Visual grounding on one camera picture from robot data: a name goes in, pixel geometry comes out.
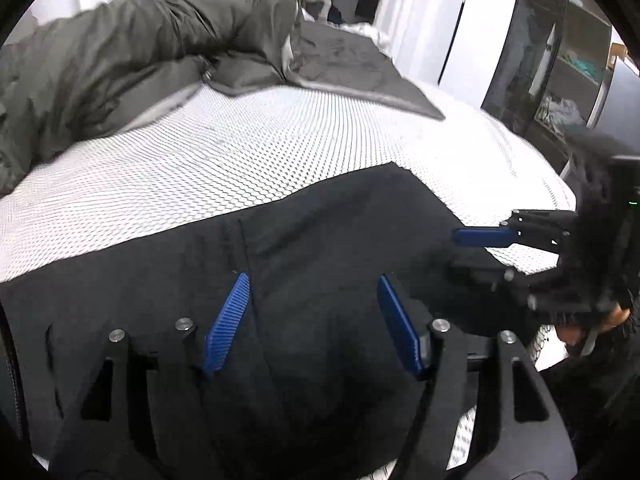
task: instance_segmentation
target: bedsheet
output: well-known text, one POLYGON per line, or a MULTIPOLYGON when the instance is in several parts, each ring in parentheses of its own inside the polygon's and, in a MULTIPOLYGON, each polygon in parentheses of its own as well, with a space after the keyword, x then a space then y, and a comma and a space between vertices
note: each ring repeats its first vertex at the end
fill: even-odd
MULTIPOLYGON (((422 90, 445 121, 320 91, 232 98, 203 85, 153 124, 78 142, 0 200, 0 282, 386 162, 411 170, 466 225, 495 226, 513 208, 575 208, 530 144, 438 89, 422 90)), ((524 272, 557 260, 523 246, 491 251, 524 272)))

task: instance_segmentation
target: blue gripper pad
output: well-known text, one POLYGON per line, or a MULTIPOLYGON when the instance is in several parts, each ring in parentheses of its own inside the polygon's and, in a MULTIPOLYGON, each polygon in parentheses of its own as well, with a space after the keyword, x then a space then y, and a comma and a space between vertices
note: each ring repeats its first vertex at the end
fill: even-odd
POLYGON ((380 311, 396 347, 400 362, 407 372, 419 378, 426 369, 420 358, 420 338, 385 274, 378 278, 376 292, 380 311))
POLYGON ((468 227, 455 229, 453 241, 462 247, 506 248, 518 241, 518 235, 508 227, 468 227))
POLYGON ((213 373, 220 370, 225 363, 226 355, 231 348, 231 343, 248 303, 249 276, 243 272, 238 276, 216 322, 207 333, 202 370, 208 377, 213 376, 213 373))

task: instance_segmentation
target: gray blanket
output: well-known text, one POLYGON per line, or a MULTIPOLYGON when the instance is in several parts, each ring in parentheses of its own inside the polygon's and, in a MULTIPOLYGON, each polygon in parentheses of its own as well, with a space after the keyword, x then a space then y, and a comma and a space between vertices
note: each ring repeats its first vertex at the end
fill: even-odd
POLYGON ((289 83, 444 118, 370 40, 301 23, 295 0, 113 0, 0 50, 0 196, 203 75, 226 94, 289 83))

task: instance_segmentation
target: black cable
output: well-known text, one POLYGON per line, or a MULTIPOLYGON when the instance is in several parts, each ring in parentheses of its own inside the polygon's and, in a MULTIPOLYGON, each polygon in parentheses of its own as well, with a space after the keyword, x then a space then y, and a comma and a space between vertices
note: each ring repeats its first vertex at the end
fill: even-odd
POLYGON ((6 366, 9 369, 11 384, 14 389, 15 419, 18 425, 18 438, 26 449, 31 452, 31 439, 29 437, 29 419, 27 418, 27 405, 24 402, 24 390, 22 389, 22 377, 18 365, 18 355, 15 351, 14 338, 11 335, 9 321, 0 302, 0 342, 4 347, 6 366))

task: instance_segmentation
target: metal screw head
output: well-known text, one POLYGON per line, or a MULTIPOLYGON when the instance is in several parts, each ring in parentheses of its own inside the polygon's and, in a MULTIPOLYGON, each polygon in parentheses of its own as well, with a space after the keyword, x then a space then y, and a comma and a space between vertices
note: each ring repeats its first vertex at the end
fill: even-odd
POLYGON ((511 330, 503 330, 500 332, 500 339, 502 339, 507 345, 515 343, 518 338, 511 330))
POLYGON ((533 294, 529 294, 527 296, 527 306, 531 310, 536 310, 538 308, 538 300, 536 299, 536 297, 533 294))
POLYGON ((181 317, 178 321, 175 322, 175 327, 177 330, 181 330, 182 332, 186 332, 193 326, 193 320, 190 317, 181 317))
POLYGON ((446 332, 447 330, 449 330, 449 328, 451 328, 451 323, 446 319, 434 319, 433 323, 431 323, 431 326, 433 326, 433 329, 436 332, 446 332))
POLYGON ((124 339, 124 335, 124 330, 117 328, 109 334, 109 341, 111 341, 112 343, 117 343, 118 341, 122 341, 124 339))

